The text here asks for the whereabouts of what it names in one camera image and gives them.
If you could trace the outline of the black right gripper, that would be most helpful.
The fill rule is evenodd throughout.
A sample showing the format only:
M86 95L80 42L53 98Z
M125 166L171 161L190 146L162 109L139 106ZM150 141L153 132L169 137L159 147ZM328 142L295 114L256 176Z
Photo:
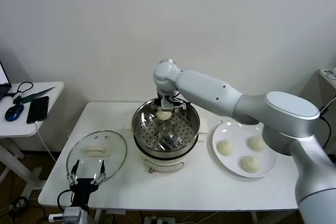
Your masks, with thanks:
M173 106L174 92L158 92L157 94L159 106Z

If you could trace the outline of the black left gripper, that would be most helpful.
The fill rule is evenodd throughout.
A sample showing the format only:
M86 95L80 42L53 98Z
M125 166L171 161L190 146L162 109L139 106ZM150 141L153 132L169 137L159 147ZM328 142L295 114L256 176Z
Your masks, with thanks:
M73 192L72 207L88 207L90 195L98 190L99 185L106 179L106 168L104 160L99 160L99 173L94 174L93 178L76 179L76 172L79 166L79 160L76 161L71 171L67 174L70 190Z

